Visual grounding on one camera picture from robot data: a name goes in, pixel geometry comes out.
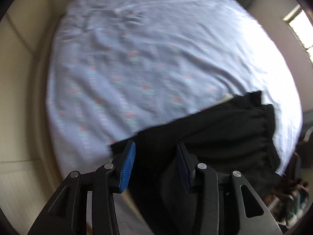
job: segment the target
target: mattress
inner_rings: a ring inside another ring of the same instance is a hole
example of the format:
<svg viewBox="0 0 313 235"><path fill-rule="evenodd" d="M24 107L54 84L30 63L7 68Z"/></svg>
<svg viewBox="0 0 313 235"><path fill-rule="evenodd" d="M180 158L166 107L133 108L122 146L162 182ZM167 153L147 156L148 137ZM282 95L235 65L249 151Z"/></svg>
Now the mattress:
<svg viewBox="0 0 313 235"><path fill-rule="evenodd" d="M62 175L91 172L110 145L263 91L282 174L302 124L275 44L235 0L72 0L54 37L47 111Z"/></svg>

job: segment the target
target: bed sheet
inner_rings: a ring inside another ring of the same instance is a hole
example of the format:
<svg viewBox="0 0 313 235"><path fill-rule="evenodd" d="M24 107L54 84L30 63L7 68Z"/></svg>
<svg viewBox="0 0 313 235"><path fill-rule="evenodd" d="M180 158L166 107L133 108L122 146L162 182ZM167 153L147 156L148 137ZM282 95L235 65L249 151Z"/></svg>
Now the bed sheet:
<svg viewBox="0 0 313 235"><path fill-rule="evenodd" d="M301 128L299 96L281 53L235 0L72 0L46 100L61 173L94 171L117 141L257 90L275 108L282 174Z"/></svg>

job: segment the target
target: ribbed blue pad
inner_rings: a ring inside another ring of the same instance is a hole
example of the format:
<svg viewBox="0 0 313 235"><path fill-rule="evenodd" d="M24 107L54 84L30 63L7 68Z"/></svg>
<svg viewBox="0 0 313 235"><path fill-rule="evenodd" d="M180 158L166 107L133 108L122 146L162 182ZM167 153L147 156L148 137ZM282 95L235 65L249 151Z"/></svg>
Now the ribbed blue pad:
<svg viewBox="0 0 313 235"><path fill-rule="evenodd" d="M130 178L131 170L133 168L135 156L136 156L136 145L135 142L133 142L130 146L130 150L128 151L126 160L123 164L123 168L121 171L121 180L119 184L120 193L124 192L124 190L128 186L128 181Z"/></svg>

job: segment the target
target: bright window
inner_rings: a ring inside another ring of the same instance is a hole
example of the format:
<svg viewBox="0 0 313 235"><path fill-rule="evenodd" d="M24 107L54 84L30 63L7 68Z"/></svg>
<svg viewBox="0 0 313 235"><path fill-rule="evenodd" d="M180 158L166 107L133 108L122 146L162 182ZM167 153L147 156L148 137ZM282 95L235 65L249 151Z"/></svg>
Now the bright window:
<svg viewBox="0 0 313 235"><path fill-rule="evenodd" d="M311 61L313 62L313 26L311 25L306 13L304 11L300 11L300 13L289 22L289 25L299 37L299 40L302 42Z"/></svg>

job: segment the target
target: wall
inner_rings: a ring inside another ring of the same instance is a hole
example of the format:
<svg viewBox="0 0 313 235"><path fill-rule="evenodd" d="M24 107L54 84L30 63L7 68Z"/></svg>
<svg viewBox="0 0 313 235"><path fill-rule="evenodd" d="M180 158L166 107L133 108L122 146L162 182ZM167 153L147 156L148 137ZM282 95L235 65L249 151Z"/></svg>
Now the wall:
<svg viewBox="0 0 313 235"><path fill-rule="evenodd" d="M305 112L313 110L313 70L303 47L282 20L297 4L296 0L255 0L248 11L264 27L284 56Z"/></svg>

